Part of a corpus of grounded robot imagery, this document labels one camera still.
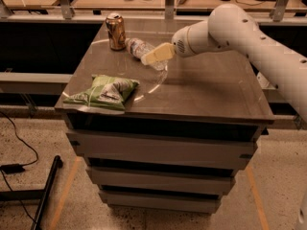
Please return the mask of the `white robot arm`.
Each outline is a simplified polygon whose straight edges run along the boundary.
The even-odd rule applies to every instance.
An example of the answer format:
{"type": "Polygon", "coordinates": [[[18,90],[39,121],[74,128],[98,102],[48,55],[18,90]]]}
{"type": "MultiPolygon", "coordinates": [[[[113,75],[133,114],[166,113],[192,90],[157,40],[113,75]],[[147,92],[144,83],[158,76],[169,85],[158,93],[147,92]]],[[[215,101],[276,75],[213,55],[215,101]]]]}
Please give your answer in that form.
{"type": "MultiPolygon", "coordinates": [[[[236,5],[214,9],[208,18],[177,31],[158,56],[195,56],[234,49],[251,60],[281,96],[306,114],[306,57],[262,33],[236,5]]],[[[279,120],[260,140],[259,150],[239,173],[238,185],[217,214],[197,230],[305,230],[306,138],[290,119],[279,120]]]]}

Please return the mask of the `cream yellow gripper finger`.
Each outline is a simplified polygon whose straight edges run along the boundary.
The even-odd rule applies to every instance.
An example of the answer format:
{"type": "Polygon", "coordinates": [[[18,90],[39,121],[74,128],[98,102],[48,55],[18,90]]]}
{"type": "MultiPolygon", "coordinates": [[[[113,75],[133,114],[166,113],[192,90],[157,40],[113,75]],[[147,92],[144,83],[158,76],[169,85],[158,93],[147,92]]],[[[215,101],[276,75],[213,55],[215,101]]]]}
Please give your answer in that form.
{"type": "Polygon", "coordinates": [[[144,65],[152,65],[163,60],[171,59],[175,54],[176,52],[173,44],[162,43],[143,55],[141,57],[141,62],[144,65]]]}

